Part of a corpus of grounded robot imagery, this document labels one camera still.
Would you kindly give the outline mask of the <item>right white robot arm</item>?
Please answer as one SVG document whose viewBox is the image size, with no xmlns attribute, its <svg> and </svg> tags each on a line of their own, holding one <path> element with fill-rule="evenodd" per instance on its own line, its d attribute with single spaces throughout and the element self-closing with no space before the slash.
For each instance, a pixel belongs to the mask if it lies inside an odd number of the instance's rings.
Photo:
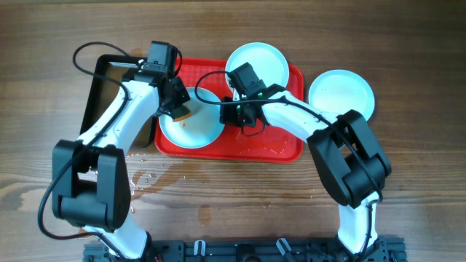
<svg viewBox="0 0 466 262">
<path fill-rule="evenodd" d="M 392 168 L 362 114 L 321 111 L 274 84 L 223 98 L 220 120 L 238 127 L 261 121 L 307 143 L 321 183 L 339 206 L 339 241 L 357 258 L 368 253 L 378 237 L 376 205 Z"/>
</svg>

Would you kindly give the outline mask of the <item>orange green sponge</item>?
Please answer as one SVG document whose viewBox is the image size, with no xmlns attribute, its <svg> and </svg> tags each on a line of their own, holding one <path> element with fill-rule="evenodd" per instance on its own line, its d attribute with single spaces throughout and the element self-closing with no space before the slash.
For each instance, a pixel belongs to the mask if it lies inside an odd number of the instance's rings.
<svg viewBox="0 0 466 262">
<path fill-rule="evenodd" d="M 185 105 L 180 105 L 174 108 L 170 113 L 170 117 L 172 118 L 174 122 L 180 122 L 184 119 L 189 118 L 190 116 L 191 116 L 191 111 Z"/>
</svg>

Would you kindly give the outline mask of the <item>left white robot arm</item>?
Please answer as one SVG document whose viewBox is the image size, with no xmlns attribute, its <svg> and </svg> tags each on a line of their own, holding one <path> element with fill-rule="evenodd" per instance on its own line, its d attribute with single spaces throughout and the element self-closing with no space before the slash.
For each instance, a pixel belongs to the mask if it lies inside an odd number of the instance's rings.
<svg viewBox="0 0 466 262">
<path fill-rule="evenodd" d="M 75 141 L 60 140 L 52 151 L 48 199 L 53 215 L 97 236 L 117 261 L 155 261 L 148 232 L 130 214 L 125 155 L 139 130 L 157 113 L 188 114 L 188 92 L 178 76 L 130 69 L 101 117 Z"/>
</svg>

